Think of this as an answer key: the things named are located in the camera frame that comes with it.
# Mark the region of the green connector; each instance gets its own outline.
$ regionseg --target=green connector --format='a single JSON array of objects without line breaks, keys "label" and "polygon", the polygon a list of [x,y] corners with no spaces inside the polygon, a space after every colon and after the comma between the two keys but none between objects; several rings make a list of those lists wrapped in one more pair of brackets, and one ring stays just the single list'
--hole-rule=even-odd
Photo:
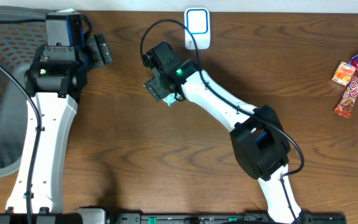
[{"label": "green connector", "polygon": [[157,224],[157,218],[155,218],[155,217],[150,217],[150,218],[149,218],[149,224]]}]

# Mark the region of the orange candy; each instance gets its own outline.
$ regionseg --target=orange candy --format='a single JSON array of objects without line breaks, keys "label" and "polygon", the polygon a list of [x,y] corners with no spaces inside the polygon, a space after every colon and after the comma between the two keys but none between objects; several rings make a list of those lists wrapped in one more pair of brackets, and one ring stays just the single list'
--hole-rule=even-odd
[{"label": "orange candy", "polygon": [[350,82],[355,70],[354,66],[341,62],[334,73],[332,81],[346,86]]}]

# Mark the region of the red candy wrapper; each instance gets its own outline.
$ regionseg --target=red candy wrapper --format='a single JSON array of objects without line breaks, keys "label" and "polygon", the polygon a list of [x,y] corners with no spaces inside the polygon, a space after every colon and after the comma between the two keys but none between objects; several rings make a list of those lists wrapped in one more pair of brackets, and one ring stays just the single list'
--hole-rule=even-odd
[{"label": "red candy wrapper", "polygon": [[346,91],[343,93],[342,99],[334,109],[334,113],[342,115],[346,118],[351,117],[351,112],[358,96],[358,76],[355,74],[349,84],[346,87]]}]

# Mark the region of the wooden table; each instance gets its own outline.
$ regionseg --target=wooden table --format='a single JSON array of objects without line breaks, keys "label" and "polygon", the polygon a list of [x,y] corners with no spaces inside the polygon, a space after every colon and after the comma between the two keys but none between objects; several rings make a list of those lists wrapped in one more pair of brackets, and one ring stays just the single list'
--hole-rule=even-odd
[{"label": "wooden table", "polygon": [[[235,161],[229,133],[200,107],[157,103],[144,82],[139,41],[179,12],[84,12],[104,32],[113,64],[92,71],[71,127],[64,170],[65,211],[100,205],[145,213],[266,210],[259,184]],[[344,87],[330,81],[358,53],[358,15],[211,13],[203,67],[224,88],[270,105],[301,146],[304,170],[291,176],[296,201],[311,212],[358,223],[358,99],[352,118],[333,113]],[[144,50],[168,41],[183,58],[184,31],[162,24]],[[290,168],[299,164],[295,150]],[[0,179],[0,212],[16,175]]]}]

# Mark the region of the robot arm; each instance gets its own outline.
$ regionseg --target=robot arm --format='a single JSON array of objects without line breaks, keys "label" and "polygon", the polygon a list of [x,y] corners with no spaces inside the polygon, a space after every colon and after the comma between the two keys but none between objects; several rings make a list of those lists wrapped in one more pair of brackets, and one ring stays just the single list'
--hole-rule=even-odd
[{"label": "robot arm", "polygon": [[[83,33],[82,20],[89,30]],[[42,115],[42,132],[35,159],[31,204],[32,213],[63,212],[63,167],[68,134],[87,84],[88,70],[111,63],[103,34],[90,37],[91,25],[75,11],[50,12],[46,15],[48,44],[41,46],[34,62],[25,71],[25,90]],[[42,52],[46,61],[40,62]],[[27,133],[21,166],[11,197],[9,213],[26,213],[26,183],[37,122],[28,107]]]},{"label": "robot arm", "polygon": [[[166,42],[149,50],[143,58],[144,65],[150,67],[154,73],[154,77],[145,83],[145,87],[153,97],[157,101],[172,95],[175,95],[177,100],[186,98],[204,108],[221,122],[230,132],[238,163],[247,174],[259,181],[271,218],[280,223],[294,222],[284,189],[279,181],[280,175],[288,171],[287,153],[290,150],[288,141],[275,130],[261,126],[255,119],[239,113],[219,99],[206,88],[197,64],[191,60],[182,63]],[[282,129],[273,109],[264,106],[258,110],[254,105],[244,103],[214,82],[205,70],[201,73],[204,80],[219,95],[239,105],[249,114],[257,113],[258,116],[274,122]],[[264,131],[257,139],[252,136],[256,129]],[[301,208],[295,202],[288,177],[284,177],[284,183],[295,216],[299,217]]]}]

